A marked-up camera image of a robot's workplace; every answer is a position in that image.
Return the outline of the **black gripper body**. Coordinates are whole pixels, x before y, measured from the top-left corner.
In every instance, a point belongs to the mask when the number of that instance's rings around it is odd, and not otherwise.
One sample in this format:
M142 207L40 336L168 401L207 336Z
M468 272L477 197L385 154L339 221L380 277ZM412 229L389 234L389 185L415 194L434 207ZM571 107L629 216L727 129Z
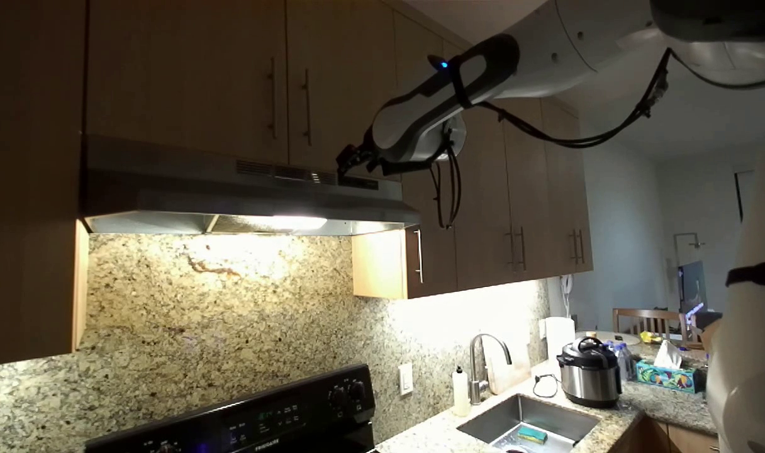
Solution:
M389 175L394 170L394 165L381 158L381 150L369 146L369 144L344 146L336 154L336 174L339 175L347 175L356 165L364 165L368 170L380 169L385 175Z

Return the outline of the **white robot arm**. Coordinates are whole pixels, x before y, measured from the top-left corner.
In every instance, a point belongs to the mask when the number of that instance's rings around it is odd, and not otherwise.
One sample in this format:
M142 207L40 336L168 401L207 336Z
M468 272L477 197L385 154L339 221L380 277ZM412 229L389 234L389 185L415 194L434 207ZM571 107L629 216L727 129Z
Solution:
M465 52L437 58L431 78L380 106L336 169L422 169L461 110L561 92L651 42L706 83L765 86L765 0L543 0ZM704 401L721 453L765 453L765 150L724 289Z

